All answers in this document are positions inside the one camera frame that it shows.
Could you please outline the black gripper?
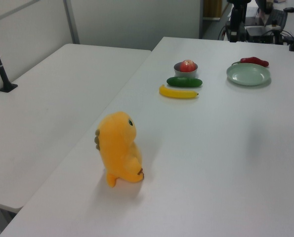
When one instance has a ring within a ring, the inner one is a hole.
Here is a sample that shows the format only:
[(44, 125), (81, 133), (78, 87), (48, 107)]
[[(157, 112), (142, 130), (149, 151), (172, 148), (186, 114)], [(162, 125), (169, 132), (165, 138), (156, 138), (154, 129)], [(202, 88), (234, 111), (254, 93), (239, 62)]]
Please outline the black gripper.
[[(236, 42), (236, 32), (239, 29), (240, 24), (244, 21), (246, 11), (243, 8), (232, 8), (230, 17), (230, 42)], [(246, 33), (239, 33), (239, 41), (246, 42)]]

